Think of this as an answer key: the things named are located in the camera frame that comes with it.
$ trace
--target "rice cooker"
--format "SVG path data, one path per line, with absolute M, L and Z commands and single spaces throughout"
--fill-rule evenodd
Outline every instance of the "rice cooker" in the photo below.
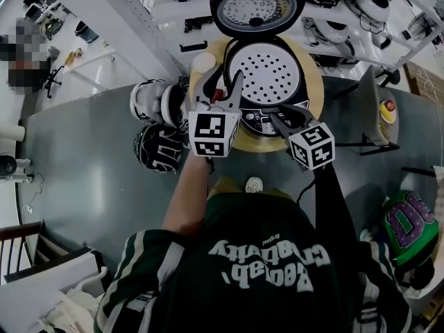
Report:
M 287 103 L 308 109 L 305 76 L 290 46 L 277 36 L 299 18 L 305 0 L 210 0 L 215 24 L 233 37 L 225 49 L 223 78 L 230 89 L 244 73 L 242 121 L 255 134 L 276 137 L 269 117 Z

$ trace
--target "yellow object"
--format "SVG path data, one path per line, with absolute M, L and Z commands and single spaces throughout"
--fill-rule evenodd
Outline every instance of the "yellow object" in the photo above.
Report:
M 74 61 L 74 52 L 69 52 L 69 54 L 65 59 L 65 65 L 71 65 L 73 61 Z
M 388 123 L 395 122 L 395 119 L 391 115 L 390 111 L 387 110 L 383 103 L 380 105 L 379 109 L 381 110 L 381 115 L 388 121 Z
M 324 84 L 321 73 L 313 58 L 311 58 L 311 56 L 298 43 L 282 35 L 279 37 L 290 46 L 304 71 L 308 99 L 310 100 L 309 111 L 319 119 L 324 106 Z M 211 53 L 216 57 L 216 65 L 223 63 L 223 54 L 229 41 L 229 37 L 223 38 L 211 43 L 205 50 L 205 52 Z M 193 95 L 194 85 L 201 77 L 202 74 L 194 69 L 191 71 L 191 78 L 189 81 L 190 98 L 192 98 Z M 286 149 L 287 145 L 281 137 L 261 137 L 253 134 L 247 130 L 244 123 L 241 122 L 239 132 L 234 140 L 233 148 L 245 152 L 267 153 L 281 151 Z

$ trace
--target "blurred region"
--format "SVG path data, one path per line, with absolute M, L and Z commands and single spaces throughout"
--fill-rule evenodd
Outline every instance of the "blurred region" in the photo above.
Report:
M 8 84 L 17 93 L 38 91 L 51 68 L 45 37 L 30 20 L 19 18 L 8 35 L 0 36 L 0 60 L 8 70 Z

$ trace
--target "white cylinder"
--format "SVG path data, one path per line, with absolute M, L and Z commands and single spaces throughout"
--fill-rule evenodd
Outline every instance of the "white cylinder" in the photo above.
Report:
M 193 69 L 200 74 L 205 74 L 216 65 L 216 58 L 211 53 L 201 53 L 193 59 Z
M 0 123 L 0 138 L 22 142 L 25 138 L 25 127 Z

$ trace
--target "gray table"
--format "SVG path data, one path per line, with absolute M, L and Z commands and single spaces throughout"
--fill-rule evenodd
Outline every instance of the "gray table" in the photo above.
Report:
M 321 119 L 337 142 L 350 142 L 350 104 L 347 98 L 330 97 L 353 81 L 327 77 L 324 83 Z M 133 155 L 133 140 L 142 125 L 130 114 L 130 91 L 131 87 L 106 91 L 24 120 L 27 135 L 21 157 L 32 159 L 35 171 L 45 178 L 42 194 L 32 203 L 33 214 L 23 213 L 24 222 L 44 219 L 50 234 L 62 243 L 72 248 L 87 243 L 100 250 L 112 271 L 129 235 L 161 226 L 178 180 L 177 175 L 154 174 Z M 336 149 L 334 167 L 357 232 L 375 217 L 385 195 L 398 190 L 401 167 L 425 169 L 439 161 L 436 106 L 419 96 L 392 92 L 400 114 L 401 149 L 366 157 L 357 149 Z M 244 184 L 249 176 L 259 176 L 266 188 L 279 187 L 294 199 L 313 179 L 283 151 L 233 150 L 228 159 L 215 163 L 212 182 L 231 176 Z M 22 205 L 39 190 L 38 183 L 20 185 Z M 304 195 L 301 207 L 314 223 L 313 189 Z

